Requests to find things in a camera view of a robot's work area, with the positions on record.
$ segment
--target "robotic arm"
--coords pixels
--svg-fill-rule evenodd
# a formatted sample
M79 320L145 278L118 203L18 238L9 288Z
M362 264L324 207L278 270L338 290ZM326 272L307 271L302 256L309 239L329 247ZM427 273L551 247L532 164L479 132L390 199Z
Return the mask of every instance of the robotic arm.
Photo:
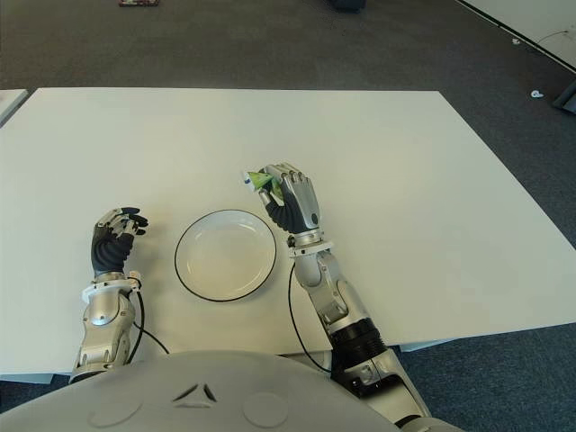
M83 322L85 335L76 358L70 382L130 362L130 328L134 306L129 300L140 285L137 278L124 274L124 261L131 252L134 237L144 234L148 221L139 209L123 207L108 211L94 226L92 267L94 280L83 291L88 303Z
M274 181L258 190L260 199L272 220L291 234L288 246L296 277L308 292L333 347L332 380L357 397L368 399L401 387L409 397L397 409L396 417L429 417L426 404L394 352L383 343L356 290L340 273L338 261L330 253L333 244L324 239L311 180L285 163L265 166L261 173Z

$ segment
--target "robot finger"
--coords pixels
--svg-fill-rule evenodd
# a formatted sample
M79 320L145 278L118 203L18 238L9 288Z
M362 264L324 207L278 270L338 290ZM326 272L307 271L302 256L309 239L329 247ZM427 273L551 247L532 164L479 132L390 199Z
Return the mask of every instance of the robot finger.
M128 217L135 221L139 227L147 227L148 226L148 219L139 214L129 214Z

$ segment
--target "white table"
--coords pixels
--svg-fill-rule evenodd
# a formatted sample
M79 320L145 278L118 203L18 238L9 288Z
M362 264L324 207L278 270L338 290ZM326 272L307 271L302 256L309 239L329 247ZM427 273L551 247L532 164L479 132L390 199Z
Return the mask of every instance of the white table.
M0 125L26 97L28 92L23 89L0 90Z
M151 221L126 269L143 273L147 327L172 351L300 351L285 233L273 227L274 271L241 301L196 298L173 263L207 212L267 220L240 172L284 160L314 180L333 252L388 344L576 320L574 249L436 92L41 89L0 140L0 374L70 371L92 227L120 205ZM308 348L328 348L294 297ZM140 356L156 355L143 340Z

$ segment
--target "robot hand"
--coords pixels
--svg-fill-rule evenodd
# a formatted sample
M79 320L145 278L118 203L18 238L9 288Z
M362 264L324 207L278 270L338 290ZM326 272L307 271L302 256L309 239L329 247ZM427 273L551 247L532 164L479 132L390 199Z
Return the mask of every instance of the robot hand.
M263 171L280 185L282 196L270 194L270 184L258 194L272 221L292 234L315 230L319 227L320 208L312 181L299 169L287 163L267 165Z
M148 220L137 214L139 211L134 207L110 210L94 225L91 256L96 277L110 272L123 273L134 236L146 233L140 227L148 226Z

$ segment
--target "floor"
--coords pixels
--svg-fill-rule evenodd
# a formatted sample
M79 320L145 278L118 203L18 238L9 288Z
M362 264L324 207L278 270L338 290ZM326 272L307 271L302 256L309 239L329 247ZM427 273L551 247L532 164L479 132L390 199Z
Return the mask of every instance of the floor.
M359 14L325 0L1 7L0 88L438 90L576 245L576 118L551 106L576 76L455 0L369 0ZM436 416L523 432L574 429L575 357L576 325L400 355ZM0 382L0 411L65 382Z

